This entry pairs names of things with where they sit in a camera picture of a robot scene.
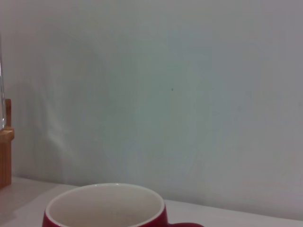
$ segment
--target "mug handle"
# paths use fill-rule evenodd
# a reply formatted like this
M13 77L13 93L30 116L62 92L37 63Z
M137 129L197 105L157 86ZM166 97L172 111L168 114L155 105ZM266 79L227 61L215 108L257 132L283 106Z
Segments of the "mug handle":
M196 223L177 223L177 224L170 224L170 227L203 227L200 224Z

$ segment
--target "mug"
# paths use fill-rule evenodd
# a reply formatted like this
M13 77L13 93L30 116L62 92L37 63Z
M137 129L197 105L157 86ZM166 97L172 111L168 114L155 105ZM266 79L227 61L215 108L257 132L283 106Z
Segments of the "mug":
M131 184L105 183L67 191L47 205L42 227L203 227L169 224L163 198Z

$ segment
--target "wall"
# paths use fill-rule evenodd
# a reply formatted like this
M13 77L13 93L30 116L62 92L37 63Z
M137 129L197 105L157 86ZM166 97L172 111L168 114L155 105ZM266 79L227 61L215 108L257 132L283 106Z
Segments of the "wall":
M302 10L1 0L14 174L303 220Z

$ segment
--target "wooden stand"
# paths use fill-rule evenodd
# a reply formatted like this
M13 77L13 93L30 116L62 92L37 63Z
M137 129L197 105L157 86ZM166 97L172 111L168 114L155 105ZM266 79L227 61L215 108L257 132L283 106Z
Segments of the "wooden stand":
M5 100L6 126L0 131L0 188L11 184L11 141L15 131L11 127L11 101Z

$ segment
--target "white table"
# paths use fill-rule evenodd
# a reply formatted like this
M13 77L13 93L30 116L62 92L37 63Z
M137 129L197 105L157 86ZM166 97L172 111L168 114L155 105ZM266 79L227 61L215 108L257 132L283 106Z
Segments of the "white table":
M75 186L13 178L0 190L0 227L41 227L44 209L56 195ZM303 227L303 221L166 201L170 223L196 222L205 227Z

